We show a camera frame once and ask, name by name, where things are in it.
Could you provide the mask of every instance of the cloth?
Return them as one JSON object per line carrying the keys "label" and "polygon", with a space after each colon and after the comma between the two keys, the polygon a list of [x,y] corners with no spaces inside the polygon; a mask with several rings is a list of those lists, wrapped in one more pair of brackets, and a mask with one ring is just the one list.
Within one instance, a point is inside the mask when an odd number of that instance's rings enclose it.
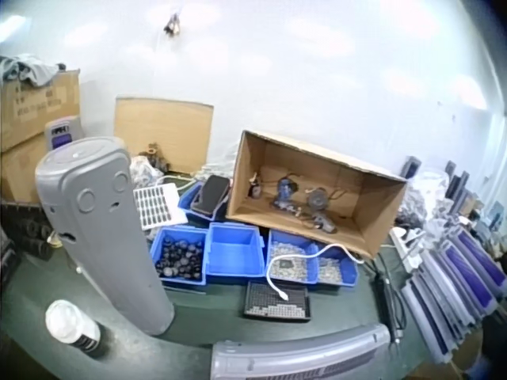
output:
{"label": "cloth", "polygon": [[58,73],[58,65],[47,65],[34,55],[10,58],[0,55],[0,86],[4,81],[28,81],[34,87],[45,86]]}

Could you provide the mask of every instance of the blue container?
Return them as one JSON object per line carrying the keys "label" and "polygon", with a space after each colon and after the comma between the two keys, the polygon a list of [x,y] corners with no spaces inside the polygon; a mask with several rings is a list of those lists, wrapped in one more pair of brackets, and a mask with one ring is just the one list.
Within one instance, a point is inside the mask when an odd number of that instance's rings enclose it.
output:
{"label": "blue container", "polygon": [[184,279],[183,277],[166,278],[161,277],[160,280],[167,283],[185,283],[188,285],[203,286],[206,285],[206,265],[208,262],[207,252],[209,251],[208,230],[204,228],[196,228],[192,226],[172,226],[162,227],[151,245],[151,260],[155,264],[162,255],[162,246],[165,238],[170,238],[172,241],[186,240],[189,244],[195,244],[198,241],[204,243],[203,247],[203,264],[201,269],[200,281],[192,279]]}
{"label": "blue container", "polygon": [[[271,249],[273,247],[273,243],[278,241],[279,243],[288,243],[292,245],[296,245],[302,249],[307,254],[307,256],[313,255],[317,253],[317,245],[310,239],[306,239],[305,237],[299,235],[292,235],[286,232],[270,230],[269,231],[269,240],[268,240],[268,255],[266,260],[266,268],[265,273],[268,271],[268,264],[271,261]],[[306,281],[298,281],[297,279],[284,279],[281,277],[271,276],[272,279],[283,279],[285,281],[291,281],[293,283],[317,283],[318,280],[318,259],[308,259],[307,260],[307,279]]]}
{"label": "blue container", "polygon": [[256,226],[241,223],[210,223],[208,235],[210,276],[262,277],[264,241]]}
{"label": "blue container", "polygon": [[200,188],[202,188],[202,187],[203,187],[202,182],[196,182],[194,185],[190,186],[190,188],[180,196],[180,201],[178,202],[177,205],[180,209],[182,209],[187,214],[187,217],[190,217],[190,218],[195,217],[197,219],[201,219],[206,222],[214,222],[216,220],[216,217],[217,217],[217,214],[219,213],[219,211],[222,210],[223,208],[225,208],[225,205],[227,204],[227,201],[229,200],[229,195],[227,194],[223,198],[222,202],[220,202],[219,205],[216,207],[216,209],[213,211],[213,215],[207,216],[204,214],[200,214],[200,213],[192,210],[191,205],[192,205],[193,199],[196,197],[197,193],[199,192]]}
{"label": "blue container", "polygon": [[[317,243],[317,250],[321,250],[326,247],[326,244]],[[350,259],[350,257],[338,247],[332,247],[327,249],[319,257],[336,260],[336,265],[340,268],[341,282],[340,283],[329,283],[323,279],[318,279],[318,283],[324,283],[327,285],[334,285],[338,287],[355,287],[359,278],[359,272],[357,271],[357,264]]]}

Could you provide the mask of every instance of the black phone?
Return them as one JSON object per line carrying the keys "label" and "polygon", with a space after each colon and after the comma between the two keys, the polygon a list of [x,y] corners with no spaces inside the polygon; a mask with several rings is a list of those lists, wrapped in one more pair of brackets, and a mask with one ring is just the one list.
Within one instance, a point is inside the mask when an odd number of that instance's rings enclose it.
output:
{"label": "black phone", "polygon": [[229,192],[230,186],[229,178],[212,174],[194,196],[190,208],[200,214],[213,215]]}

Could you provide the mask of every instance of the white cable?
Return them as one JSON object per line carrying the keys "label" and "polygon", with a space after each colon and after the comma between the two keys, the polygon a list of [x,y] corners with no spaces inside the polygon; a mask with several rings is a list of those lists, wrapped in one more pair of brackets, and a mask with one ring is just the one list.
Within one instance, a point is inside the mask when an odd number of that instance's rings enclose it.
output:
{"label": "white cable", "polygon": [[266,279],[268,280],[268,284],[269,286],[276,292],[278,293],[278,295],[284,300],[284,301],[288,301],[288,295],[287,293],[285,293],[284,291],[281,291],[272,281],[271,281],[271,276],[269,275],[269,273],[271,272],[271,267],[273,266],[273,263],[277,260],[282,260],[282,259],[288,259],[290,257],[300,257],[302,259],[314,259],[315,257],[319,257],[320,255],[322,255],[325,251],[327,251],[329,248],[333,248],[333,247],[338,247],[338,248],[341,248],[345,251],[345,253],[347,253],[347,255],[350,257],[350,260],[354,261],[355,263],[358,263],[358,264],[364,264],[364,260],[360,260],[360,259],[357,259],[354,257],[354,255],[352,255],[346,247],[344,247],[343,245],[339,244],[339,243],[333,243],[333,244],[329,244],[329,245],[326,245],[324,248],[322,248],[320,251],[318,251],[317,253],[314,253],[313,255],[299,255],[297,253],[294,253],[294,254],[291,254],[291,255],[281,255],[281,256],[277,256],[277,257],[274,257],[270,262],[269,262],[269,265],[268,265],[268,271],[266,272]]}
{"label": "white cable", "polygon": [[180,181],[188,181],[187,184],[184,184],[183,186],[176,188],[178,191],[183,190],[184,188],[187,188],[187,187],[196,183],[196,180],[194,178],[186,178],[186,177],[180,177],[180,176],[162,176],[155,181],[154,186],[159,185],[160,181],[165,180],[166,178],[172,178],[174,180],[180,180]]}

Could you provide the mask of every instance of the white bottle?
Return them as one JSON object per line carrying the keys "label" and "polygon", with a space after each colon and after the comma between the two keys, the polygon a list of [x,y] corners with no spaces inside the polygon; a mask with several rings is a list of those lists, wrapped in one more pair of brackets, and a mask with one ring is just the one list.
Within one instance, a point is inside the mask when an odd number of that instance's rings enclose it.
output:
{"label": "white bottle", "polygon": [[97,322],[63,299],[54,301],[46,310],[46,327],[54,338],[83,352],[93,351],[101,340]]}

